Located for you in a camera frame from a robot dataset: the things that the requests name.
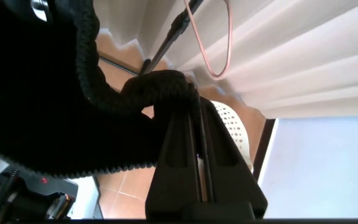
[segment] black fabric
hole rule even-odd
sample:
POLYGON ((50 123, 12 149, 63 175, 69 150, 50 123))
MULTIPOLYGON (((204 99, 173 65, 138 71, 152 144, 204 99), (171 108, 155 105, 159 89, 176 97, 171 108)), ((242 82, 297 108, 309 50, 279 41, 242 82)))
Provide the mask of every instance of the black fabric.
POLYGON ((97 66, 92 1, 63 3, 72 19, 52 9, 53 24, 27 22, 0 3, 0 158, 59 178, 154 165, 166 124, 140 111, 196 105, 193 86, 166 70, 116 93, 97 66))

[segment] wire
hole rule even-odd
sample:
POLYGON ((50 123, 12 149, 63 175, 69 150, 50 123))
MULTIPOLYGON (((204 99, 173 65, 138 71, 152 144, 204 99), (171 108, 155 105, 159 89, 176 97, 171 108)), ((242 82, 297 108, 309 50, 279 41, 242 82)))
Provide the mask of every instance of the wire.
POLYGON ((232 33, 233 33, 233 17, 232 17, 232 12, 231 12, 230 0, 223 0, 226 3, 226 6, 227 6, 227 16, 228 16, 228 21, 229 21, 229 24, 228 24, 229 28, 228 28, 228 35, 227 35, 226 63, 224 65, 224 68, 223 68, 222 72, 219 73, 219 74, 216 74, 216 73, 214 73, 212 71, 211 65, 209 64, 208 58, 207 58, 206 53, 205 53, 203 43, 202 43, 202 41, 200 39, 200 35, 198 34, 198 30, 197 30, 196 23, 195 23, 194 18, 193 18, 193 14, 191 13, 190 6, 187 3, 187 0, 183 0, 183 1, 185 2, 186 10, 187 10, 187 13, 189 14, 191 26, 193 27, 194 33, 196 35, 197 42, 198 42, 198 45, 199 45, 200 50, 201 50, 201 54, 203 55, 203 58, 204 58, 204 61, 205 61, 205 65, 206 65, 209 73, 211 74, 211 76, 213 78, 220 79, 226 74, 227 70, 229 69, 230 59, 231 59, 231 42, 232 42, 232 33))

